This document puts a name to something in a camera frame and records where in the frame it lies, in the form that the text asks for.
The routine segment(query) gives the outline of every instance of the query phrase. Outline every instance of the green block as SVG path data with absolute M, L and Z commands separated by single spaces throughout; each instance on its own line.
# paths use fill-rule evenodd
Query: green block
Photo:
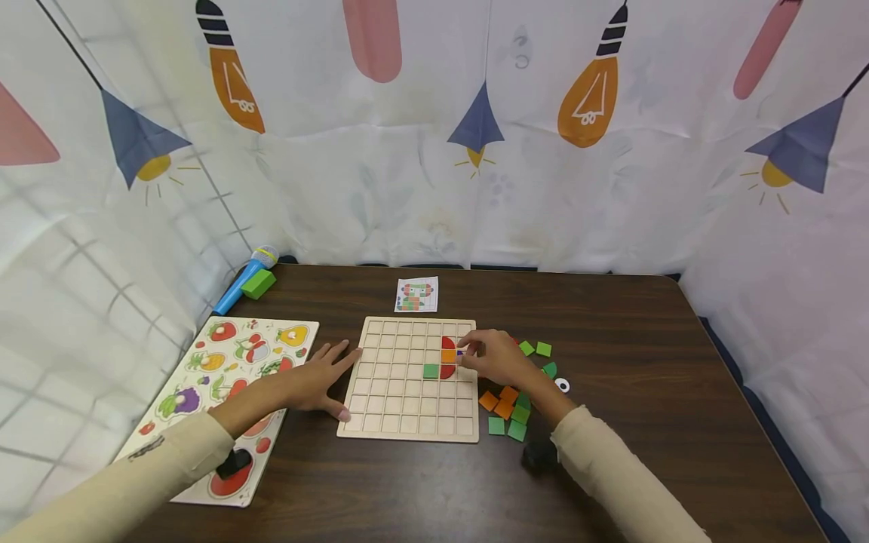
M 531 347 L 531 343 L 528 343 L 527 341 L 523 341 L 522 343 L 520 343 L 519 348 L 522 349 L 522 352 L 525 353 L 525 356 L 528 356 L 534 352 L 534 348 Z
M 269 287 L 275 284 L 275 281 L 277 281 L 275 274 L 267 269 L 261 269 L 242 285 L 242 292 L 248 298 L 259 300 L 260 296 L 264 295 Z
M 555 375 L 558 374 L 558 366 L 555 365 L 555 362 L 549 362 L 543 367 L 543 373 L 548 375 L 549 379 L 555 379 Z
M 438 364 L 423 364 L 422 365 L 423 379 L 440 379 L 441 366 Z
M 519 397 L 516 398 L 516 405 L 523 406 L 525 409 L 531 410 L 531 399 L 528 398 L 524 392 L 519 393 Z
M 544 343 L 543 341 L 537 341 L 537 354 L 549 358 L 552 354 L 552 345 Z
M 510 429 L 507 430 L 507 435 L 522 443 L 525 440 L 525 432 L 527 431 L 527 426 L 525 426 L 518 420 L 511 420 Z
M 513 415 L 510 417 L 516 422 L 521 422 L 522 424 L 528 424 L 528 417 L 531 415 L 531 411 L 525 409 L 523 406 L 516 406 L 513 408 Z
M 489 435 L 504 435 L 504 419 L 489 417 Z

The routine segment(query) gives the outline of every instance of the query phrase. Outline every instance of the toy microphone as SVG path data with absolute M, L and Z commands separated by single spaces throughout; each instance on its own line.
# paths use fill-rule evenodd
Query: toy microphone
M 250 256 L 248 266 L 244 269 L 242 274 L 238 276 L 238 279 L 232 283 L 232 286 L 229 287 L 229 290 L 226 291 L 226 294 L 223 295 L 223 298 L 221 298 L 215 306 L 215 313 L 218 315 L 225 315 L 227 311 L 232 309 L 232 306 L 235 305 L 238 299 L 242 297 L 242 285 L 248 282 L 248 279 L 253 277 L 256 272 L 261 269 L 269 269 L 275 264 L 277 264 L 276 248 L 270 245 L 257 247 L 256 250 L 254 250 L 254 254 Z

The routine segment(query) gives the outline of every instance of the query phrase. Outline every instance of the wooden puzzle board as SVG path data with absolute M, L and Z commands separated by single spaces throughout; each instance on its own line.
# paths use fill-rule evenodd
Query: wooden puzzle board
M 304 364 L 319 327 L 319 322 L 309 321 L 211 317 L 115 460 L 150 443 L 184 417 L 223 403 L 260 377 Z M 210 473 L 172 501 L 247 507 L 271 455 L 283 415 L 284 410 L 270 414 L 235 442 L 236 450 L 250 452 L 250 465 L 228 480 Z
M 455 344 L 475 328 L 475 321 L 366 317 L 344 400 L 351 419 L 338 424 L 338 437 L 480 441 L 477 372 L 455 365 Z

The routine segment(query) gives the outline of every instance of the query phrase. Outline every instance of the microphone head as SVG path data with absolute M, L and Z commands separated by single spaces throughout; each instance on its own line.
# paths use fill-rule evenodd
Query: microphone head
M 260 262 L 266 269 L 270 269 L 277 264 L 277 249 L 271 245 L 261 245 L 254 249 L 254 254 L 250 256 L 250 260 Z

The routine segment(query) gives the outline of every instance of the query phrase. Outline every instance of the googly eye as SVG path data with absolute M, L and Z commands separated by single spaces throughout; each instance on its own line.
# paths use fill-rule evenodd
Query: googly eye
M 562 379 L 561 377 L 559 377 L 555 380 L 555 385 L 557 385 L 561 392 L 563 392 L 564 394 L 570 392 L 570 383 L 567 382 L 567 379 Z

